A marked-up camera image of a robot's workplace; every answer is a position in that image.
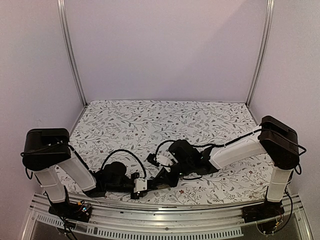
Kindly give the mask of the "white grey remote control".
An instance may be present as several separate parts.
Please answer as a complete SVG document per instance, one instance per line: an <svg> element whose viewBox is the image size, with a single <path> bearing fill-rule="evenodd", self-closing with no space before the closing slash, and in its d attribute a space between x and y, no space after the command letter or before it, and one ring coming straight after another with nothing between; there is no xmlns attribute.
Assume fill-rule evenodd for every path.
<svg viewBox="0 0 320 240"><path fill-rule="evenodd" d="M170 188L170 186L168 184L157 184L155 186L156 190L163 190L163 189L169 189L169 188Z"/></svg>

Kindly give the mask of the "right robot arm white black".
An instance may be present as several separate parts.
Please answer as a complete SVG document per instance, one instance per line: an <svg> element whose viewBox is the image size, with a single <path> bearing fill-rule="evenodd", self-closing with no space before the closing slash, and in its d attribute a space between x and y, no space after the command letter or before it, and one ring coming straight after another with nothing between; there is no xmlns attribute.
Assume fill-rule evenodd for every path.
<svg viewBox="0 0 320 240"><path fill-rule="evenodd" d="M164 157L164 163L154 178L157 185L176 187L179 178L189 174L200 176L217 173L223 167L249 157L268 154L273 161L266 201L259 206L262 218L269 218L278 210L293 170L300 163L301 149L297 132L267 115L251 132L224 144L209 143L202 151L185 139L172 141L168 151L174 161Z"/></svg>

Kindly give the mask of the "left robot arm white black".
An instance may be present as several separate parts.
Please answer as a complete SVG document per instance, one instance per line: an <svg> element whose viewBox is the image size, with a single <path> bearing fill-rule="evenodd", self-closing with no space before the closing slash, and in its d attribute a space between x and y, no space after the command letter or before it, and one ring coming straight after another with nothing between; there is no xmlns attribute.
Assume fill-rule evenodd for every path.
<svg viewBox="0 0 320 240"><path fill-rule="evenodd" d="M146 177L137 172L127 176L127 168L121 162L103 163L100 170L90 170L70 145L70 135L65 128L29 130L20 155L25 168L33 172L63 217L70 217L75 210L67 200L68 191L60 172L67 174L89 198L103 198L107 192L112 192L126 193L131 199L139 199L149 191Z"/></svg>

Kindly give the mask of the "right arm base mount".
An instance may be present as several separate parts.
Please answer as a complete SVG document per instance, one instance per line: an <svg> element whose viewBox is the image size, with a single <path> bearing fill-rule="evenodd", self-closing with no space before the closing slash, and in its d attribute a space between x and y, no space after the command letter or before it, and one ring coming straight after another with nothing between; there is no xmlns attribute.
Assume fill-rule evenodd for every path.
<svg viewBox="0 0 320 240"><path fill-rule="evenodd" d="M244 222L251 223L283 215L285 210L282 201L271 202L265 199L263 203L243 207L241 213Z"/></svg>

